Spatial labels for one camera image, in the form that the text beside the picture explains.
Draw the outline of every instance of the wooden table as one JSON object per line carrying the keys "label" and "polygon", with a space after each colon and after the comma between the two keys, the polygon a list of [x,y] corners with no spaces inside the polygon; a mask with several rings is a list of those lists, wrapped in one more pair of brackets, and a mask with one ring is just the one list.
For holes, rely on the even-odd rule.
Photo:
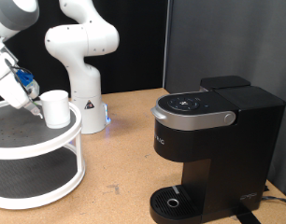
{"label": "wooden table", "polygon": [[[0,209],[0,224],[94,223],[154,224],[150,196],[180,184],[182,163],[153,149],[154,117],[150,109],[164,89],[103,95],[112,119],[102,132],[82,135],[87,170],[80,185],[61,200],[29,210]],[[286,198],[271,183],[265,195]],[[263,224],[286,224],[286,203],[264,201],[253,212]],[[210,222],[239,224],[232,217]]]}

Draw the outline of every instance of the logo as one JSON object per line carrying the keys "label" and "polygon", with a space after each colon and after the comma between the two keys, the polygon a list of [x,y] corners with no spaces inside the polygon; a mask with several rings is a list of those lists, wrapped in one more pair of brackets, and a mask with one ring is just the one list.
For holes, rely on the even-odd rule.
{"label": "logo", "polygon": [[240,200],[251,199],[252,197],[255,197],[256,195],[257,195],[257,193],[243,195],[243,196],[240,197]]}
{"label": "logo", "polygon": [[88,103],[85,106],[85,109],[93,109],[93,108],[94,108],[93,103],[91,103],[91,101],[88,101]]}
{"label": "logo", "polygon": [[187,102],[183,101],[183,102],[180,102],[181,105],[188,105]]}
{"label": "logo", "polygon": [[160,138],[158,135],[154,134],[154,138],[161,143],[162,145],[164,145],[164,139]]}

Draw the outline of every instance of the power cord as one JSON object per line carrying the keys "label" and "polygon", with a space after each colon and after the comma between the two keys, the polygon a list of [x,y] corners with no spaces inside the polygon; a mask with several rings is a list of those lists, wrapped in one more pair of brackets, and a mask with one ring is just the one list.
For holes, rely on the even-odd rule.
{"label": "power cord", "polygon": [[282,198],[276,198],[276,197],[273,197],[273,196],[264,196],[262,198],[263,201],[266,201],[266,200],[281,200],[283,202],[286,203],[286,199],[282,199]]}

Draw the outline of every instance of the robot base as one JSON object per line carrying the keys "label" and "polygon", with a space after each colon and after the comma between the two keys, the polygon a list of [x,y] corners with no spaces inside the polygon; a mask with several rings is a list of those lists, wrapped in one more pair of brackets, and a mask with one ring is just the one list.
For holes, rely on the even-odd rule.
{"label": "robot base", "polygon": [[82,116],[81,133],[98,133],[107,125],[106,105],[102,96],[78,98],[73,97],[72,103],[78,107]]}

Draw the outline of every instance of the paper cup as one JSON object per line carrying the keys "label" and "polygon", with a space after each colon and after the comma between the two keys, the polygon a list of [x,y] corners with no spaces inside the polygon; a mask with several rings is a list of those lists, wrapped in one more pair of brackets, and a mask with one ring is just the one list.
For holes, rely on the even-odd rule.
{"label": "paper cup", "polygon": [[61,129],[70,123],[68,93],[47,91],[40,96],[46,124],[51,129]]}

